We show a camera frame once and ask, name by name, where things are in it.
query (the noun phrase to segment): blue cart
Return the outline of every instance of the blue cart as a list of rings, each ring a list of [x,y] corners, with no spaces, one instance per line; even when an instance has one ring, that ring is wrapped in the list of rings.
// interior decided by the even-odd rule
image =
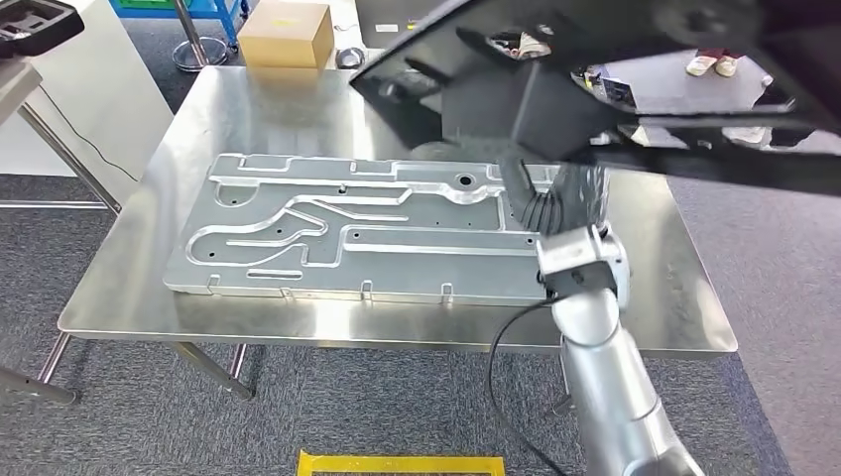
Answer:
[[[161,8],[126,8],[120,5],[119,0],[109,0],[114,12],[120,18],[178,18],[178,13],[175,9],[161,9]],[[236,39],[236,29],[234,28],[234,18],[239,11],[239,15],[245,19],[248,18],[249,5],[248,0],[233,0],[230,8],[228,8],[225,0],[192,0],[187,9],[189,16],[192,19],[198,20],[218,20],[222,22],[222,28],[225,29],[225,35],[228,37],[228,47],[237,52],[239,44]]]

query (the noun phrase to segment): black cable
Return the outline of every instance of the black cable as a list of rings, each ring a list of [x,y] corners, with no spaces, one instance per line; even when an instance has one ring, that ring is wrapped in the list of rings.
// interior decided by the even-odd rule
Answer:
[[[93,143],[92,143],[92,142],[90,142],[90,141],[88,141],[87,139],[85,139],[85,138],[84,138],[84,136],[82,136],[81,134],[79,134],[79,133],[78,133],[78,131],[76,131],[76,128],[75,128],[75,127],[73,127],[73,125],[70,123],[69,119],[67,119],[67,116],[65,116],[65,115],[64,115],[64,113],[63,113],[63,112],[61,112],[61,108],[59,108],[59,106],[56,104],[56,102],[55,102],[55,101],[53,101],[53,97],[52,97],[52,96],[50,96],[50,94],[47,92],[47,90],[46,90],[46,89],[44,89],[44,87],[43,87],[43,86],[41,86],[40,84],[38,85],[38,87],[41,89],[41,91],[43,91],[43,92],[44,92],[44,95],[45,95],[45,96],[47,97],[47,99],[49,99],[49,100],[50,100],[50,102],[53,104],[53,108],[54,108],[54,109],[55,109],[55,110],[59,113],[59,115],[60,115],[60,116],[61,116],[61,118],[64,120],[64,122],[66,122],[66,123],[67,123],[67,125],[68,125],[68,126],[70,126],[70,130],[71,130],[71,131],[73,131],[73,134],[75,134],[75,135],[76,135],[76,137],[78,137],[78,138],[79,138],[79,139],[81,139],[82,141],[86,142],[88,146],[92,147],[92,148],[93,148],[93,150],[94,150],[94,151],[96,151],[96,153],[97,153],[97,154],[99,154],[99,158],[100,158],[100,159],[102,159],[102,162],[104,162],[105,164],[108,164],[109,166],[111,166],[111,167],[113,167],[113,168],[115,168],[115,169],[118,169],[120,172],[122,172],[123,174],[125,174],[125,175],[126,175],[126,177],[128,177],[129,179],[131,179],[131,180],[133,180],[133,181],[137,181],[137,179],[136,179],[136,178],[134,178],[134,177],[132,177],[132,175],[131,175],[131,174],[129,174],[128,172],[126,172],[126,170],[125,170],[125,169],[123,169],[122,167],[120,167],[120,166],[118,166],[118,165],[114,164],[113,162],[108,161],[108,159],[105,159],[105,156],[103,156],[103,155],[102,155],[102,151],[100,151],[98,147],[96,147],[95,145],[93,145]]]
[[[554,461],[549,459],[549,457],[546,456],[545,453],[543,453],[536,446],[534,446],[521,431],[516,429],[514,427],[514,425],[505,416],[505,414],[502,413],[502,410],[500,409],[499,404],[497,404],[497,399],[496,399],[496,396],[494,395],[494,386],[493,386],[494,357],[496,357],[497,347],[499,347],[500,340],[502,340],[502,336],[503,336],[503,334],[505,334],[505,331],[508,330],[508,328],[511,327],[511,324],[513,324],[515,321],[517,321],[517,319],[523,317],[524,315],[526,315],[530,312],[538,310],[541,307],[544,307],[545,305],[549,305],[549,304],[558,302],[559,300],[560,300],[560,297],[549,297],[549,298],[546,298],[546,299],[541,300],[539,302],[535,302],[534,304],[532,304],[532,305],[520,310],[516,314],[512,315],[511,318],[509,318],[508,321],[505,324],[503,324],[502,327],[500,327],[500,329],[497,331],[497,334],[494,336],[494,340],[491,341],[491,350],[490,350],[490,353],[488,354],[488,368],[487,368],[487,371],[485,373],[485,392],[487,394],[488,401],[491,403],[491,407],[494,410],[494,414],[496,414],[497,419],[503,424],[503,426],[508,431],[510,431],[514,436],[516,436],[517,439],[520,441],[520,443],[523,444],[523,446],[525,446],[532,453],[534,453],[543,463],[545,463],[546,466],[551,468],[558,476],[568,476],[565,472],[563,472],[562,469],[560,469],[560,467],[558,467],[558,465]]]

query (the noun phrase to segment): yellow tape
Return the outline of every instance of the yellow tape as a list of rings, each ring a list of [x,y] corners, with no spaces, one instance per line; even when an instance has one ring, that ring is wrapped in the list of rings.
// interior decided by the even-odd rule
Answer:
[[[301,450],[298,476],[312,476],[315,472],[505,476],[505,464],[499,456],[319,456]]]

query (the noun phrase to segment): white wall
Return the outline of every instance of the white wall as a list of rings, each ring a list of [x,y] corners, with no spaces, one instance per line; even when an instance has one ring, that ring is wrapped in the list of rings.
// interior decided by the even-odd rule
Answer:
[[[85,31],[31,63],[76,131],[138,179],[173,114],[108,1],[64,1],[79,12]],[[72,132],[44,90],[36,89],[27,102],[124,203],[136,184]],[[0,174],[68,175],[58,156],[27,128],[17,116],[0,127]]]

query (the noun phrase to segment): person's feet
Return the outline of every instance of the person's feet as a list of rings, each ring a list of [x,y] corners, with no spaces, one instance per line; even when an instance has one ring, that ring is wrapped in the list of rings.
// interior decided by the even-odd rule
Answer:
[[[733,74],[736,74],[736,59],[733,57],[721,57],[721,59],[715,63],[715,72],[724,77],[733,76]]]
[[[718,61],[713,57],[695,57],[686,65],[686,72],[693,76],[700,76],[707,72]]]
[[[703,75],[710,67],[715,65],[715,72],[724,77],[732,77],[736,74],[737,59],[733,57],[695,57],[686,65],[686,72],[693,76]]]
[[[757,146],[765,139],[767,127],[725,127],[724,135],[730,140]]]

